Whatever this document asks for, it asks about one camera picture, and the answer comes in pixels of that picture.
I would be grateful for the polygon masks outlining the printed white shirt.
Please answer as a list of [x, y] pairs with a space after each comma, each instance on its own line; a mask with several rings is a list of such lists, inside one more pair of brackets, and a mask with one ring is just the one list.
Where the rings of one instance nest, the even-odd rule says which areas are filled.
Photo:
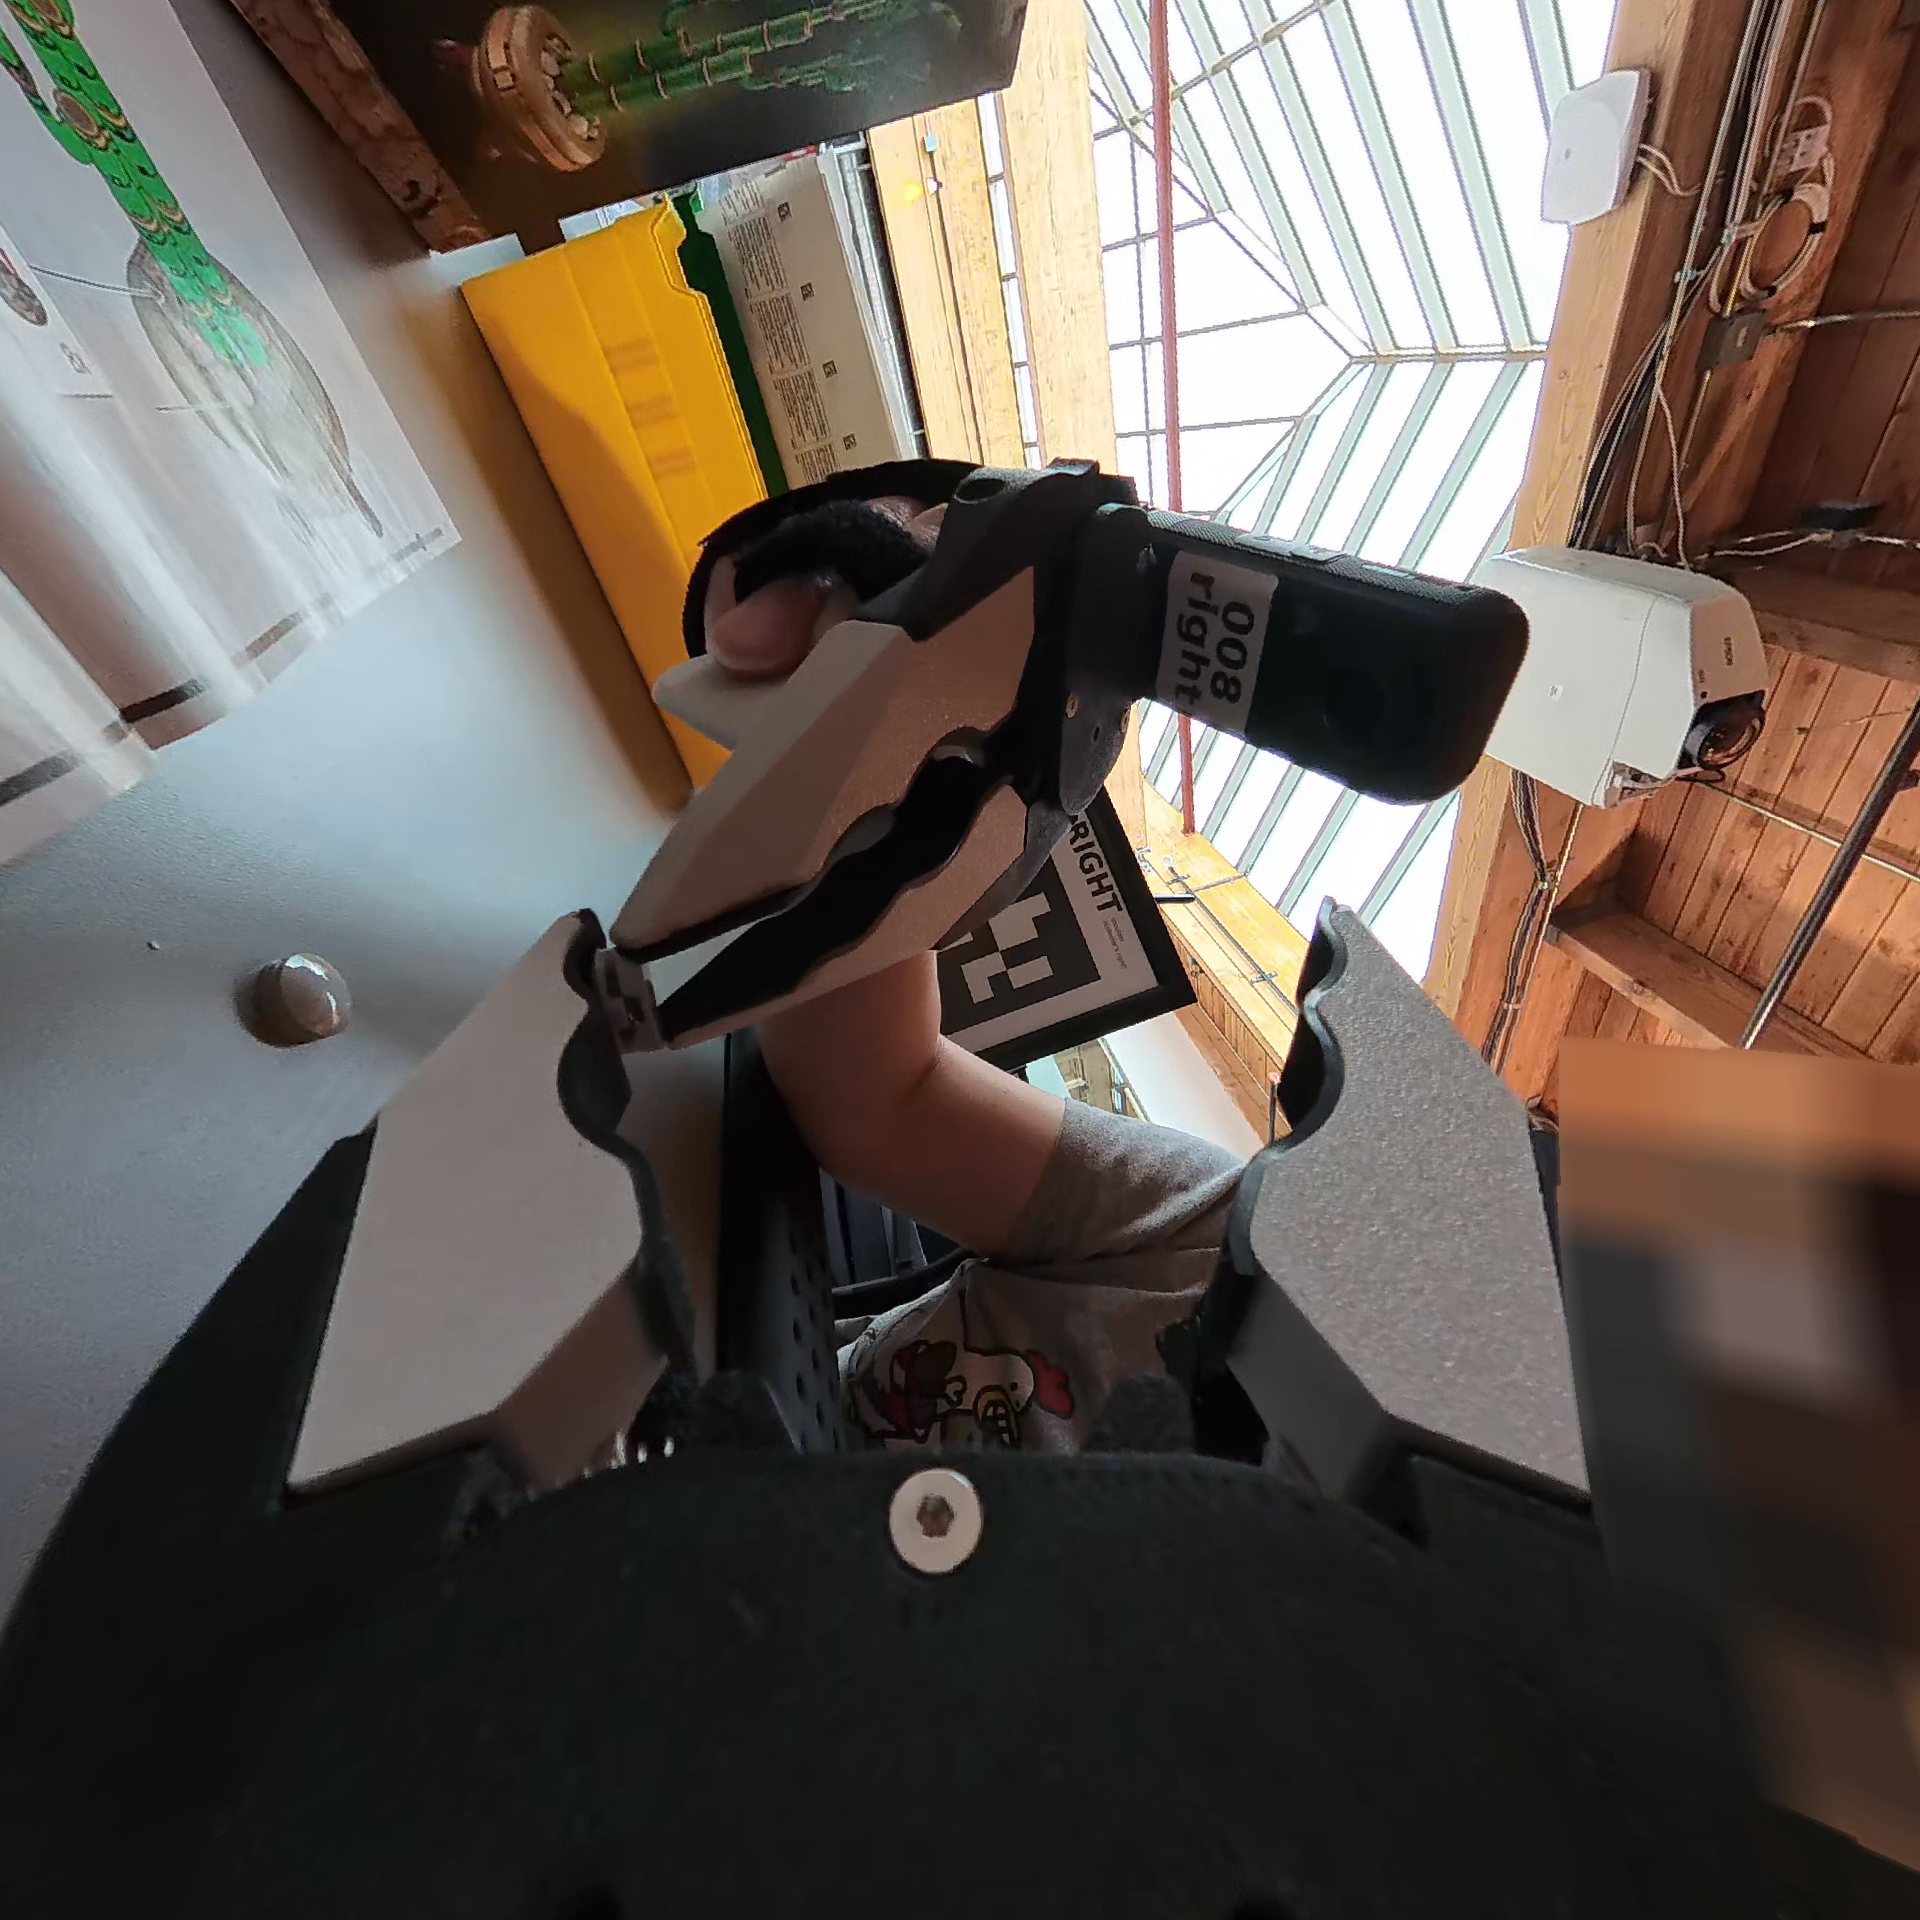
[[855, 1449], [1049, 1450], [1079, 1441], [1072, 1366], [979, 1258], [918, 1297], [855, 1319], [837, 1353]]

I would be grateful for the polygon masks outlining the cluster of grey discs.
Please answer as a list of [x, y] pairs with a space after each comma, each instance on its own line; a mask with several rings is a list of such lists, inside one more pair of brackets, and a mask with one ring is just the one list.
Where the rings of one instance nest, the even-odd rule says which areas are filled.
[[251, 973], [235, 994], [235, 1013], [253, 1039], [300, 1049], [345, 1033], [351, 991], [332, 962], [295, 950]]

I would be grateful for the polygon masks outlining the white printed carton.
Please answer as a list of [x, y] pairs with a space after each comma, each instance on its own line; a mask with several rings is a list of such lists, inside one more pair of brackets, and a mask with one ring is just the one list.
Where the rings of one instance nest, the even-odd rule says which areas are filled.
[[928, 453], [862, 138], [703, 181], [787, 484]]

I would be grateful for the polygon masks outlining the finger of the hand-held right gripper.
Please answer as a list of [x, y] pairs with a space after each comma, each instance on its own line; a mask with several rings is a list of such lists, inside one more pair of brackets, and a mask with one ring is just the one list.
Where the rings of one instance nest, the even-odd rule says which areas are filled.
[[656, 997], [659, 1047], [726, 1036], [932, 949], [1017, 866], [1023, 838], [1012, 784], [907, 785], [847, 832], [821, 877]]
[[944, 737], [982, 737], [1014, 711], [1032, 636], [1036, 575], [1017, 573], [925, 640], [845, 620], [781, 681], [743, 681], [707, 655], [663, 672], [663, 711], [729, 756], [647, 864], [612, 945], [676, 953], [821, 877]]

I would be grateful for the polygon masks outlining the person's right hand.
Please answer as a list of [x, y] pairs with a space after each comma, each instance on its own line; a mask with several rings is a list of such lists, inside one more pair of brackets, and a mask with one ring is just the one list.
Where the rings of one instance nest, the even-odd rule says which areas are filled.
[[944, 502], [837, 495], [789, 510], [767, 501], [707, 536], [687, 602], [687, 644], [737, 681], [780, 681], [827, 631], [901, 585], [932, 552]]

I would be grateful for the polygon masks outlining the person's right forearm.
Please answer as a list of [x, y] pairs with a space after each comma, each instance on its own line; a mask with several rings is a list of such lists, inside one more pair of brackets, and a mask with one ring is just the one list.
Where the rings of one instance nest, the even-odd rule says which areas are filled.
[[766, 1020], [759, 1053], [841, 1186], [998, 1272], [1205, 1289], [1244, 1160], [1031, 1087], [942, 1036], [932, 953]]

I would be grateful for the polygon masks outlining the green plastic panel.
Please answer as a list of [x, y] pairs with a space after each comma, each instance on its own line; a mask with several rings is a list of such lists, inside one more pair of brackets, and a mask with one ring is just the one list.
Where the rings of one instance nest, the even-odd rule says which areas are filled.
[[729, 289], [729, 277], [724, 270], [723, 254], [715, 240], [708, 234], [708, 231], [702, 228], [702, 191], [691, 185], [672, 194], [669, 200], [686, 228], [679, 241], [679, 263], [683, 277], [693, 293], [696, 293], [708, 303], [711, 321], [723, 345], [737, 408], [748, 424], [764, 492], [767, 495], [780, 495], [789, 492], [781, 453], [761, 394], [761, 384], [751, 362], [748, 333]]

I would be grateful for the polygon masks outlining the dark lego set box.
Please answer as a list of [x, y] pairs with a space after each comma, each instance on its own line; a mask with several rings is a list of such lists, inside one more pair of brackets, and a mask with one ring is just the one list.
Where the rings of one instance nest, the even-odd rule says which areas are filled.
[[1023, 1], [238, 1], [437, 254], [1003, 87]]

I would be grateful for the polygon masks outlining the lego instruction booklet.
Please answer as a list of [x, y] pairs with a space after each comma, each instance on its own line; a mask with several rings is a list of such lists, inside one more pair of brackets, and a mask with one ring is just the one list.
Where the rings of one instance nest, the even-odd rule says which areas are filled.
[[3, 856], [457, 542], [172, 4], [3, 21]]

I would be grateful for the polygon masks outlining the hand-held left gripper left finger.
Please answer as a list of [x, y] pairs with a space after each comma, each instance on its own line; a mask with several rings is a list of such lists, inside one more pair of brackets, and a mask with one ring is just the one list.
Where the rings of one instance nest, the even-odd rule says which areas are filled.
[[563, 1105], [604, 932], [564, 913], [375, 1119], [288, 1468], [333, 1493], [491, 1449], [545, 1493], [608, 1465], [669, 1366], [637, 1258], [668, 1244], [702, 1305], [702, 1050], [609, 1063], [615, 1142]]

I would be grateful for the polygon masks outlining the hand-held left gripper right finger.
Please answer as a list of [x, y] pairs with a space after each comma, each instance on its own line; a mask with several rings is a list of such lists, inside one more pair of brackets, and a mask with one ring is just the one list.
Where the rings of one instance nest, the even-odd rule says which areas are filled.
[[1326, 902], [1206, 1297], [1206, 1373], [1261, 1468], [1372, 1497], [1404, 1455], [1583, 1497], [1567, 1319], [1523, 1104], [1344, 905]]

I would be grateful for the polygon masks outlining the white ceiling projector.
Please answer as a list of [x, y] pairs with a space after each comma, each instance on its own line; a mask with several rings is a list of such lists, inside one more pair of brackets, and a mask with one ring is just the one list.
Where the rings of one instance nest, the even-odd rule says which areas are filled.
[[1527, 616], [1527, 657], [1487, 753], [1587, 806], [1716, 777], [1759, 740], [1758, 620], [1710, 573], [1590, 549], [1492, 554], [1472, 582]]

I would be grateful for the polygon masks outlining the black perforated panel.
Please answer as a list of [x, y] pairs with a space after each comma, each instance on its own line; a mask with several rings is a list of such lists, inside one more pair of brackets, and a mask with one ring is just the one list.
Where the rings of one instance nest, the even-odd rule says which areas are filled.
[[750, 1029], [726, 1036], [720, 1170], [715, 1364], [764, 1381], [801, 1450], [841, 1450], [823, 1175]]

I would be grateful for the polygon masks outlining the glass skylight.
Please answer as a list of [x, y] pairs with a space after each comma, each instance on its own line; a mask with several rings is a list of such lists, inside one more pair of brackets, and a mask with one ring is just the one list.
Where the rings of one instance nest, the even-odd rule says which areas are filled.
[[1567, 228], [1541, 216], [1551, 108], [1603, 71], [1595, 1], [1168, 4], [1175, 428], [1163, 386], [1149, 4], [1069, 4], [1039, 84], [1023, 247], [1012, 96], [979, 100], [1022, 453], [1181, 510], [1467, 580], [1509, 542]]

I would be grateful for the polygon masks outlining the white wireless access point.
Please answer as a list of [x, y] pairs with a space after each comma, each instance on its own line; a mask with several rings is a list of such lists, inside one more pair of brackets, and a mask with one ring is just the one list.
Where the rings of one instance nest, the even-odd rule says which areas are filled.
[[1551, 110], [1541, 182], [1541, 220], [1582, 225], [1627, 194], [1647, 121], [1649, 73], [1614, 68], [1572, 87]]

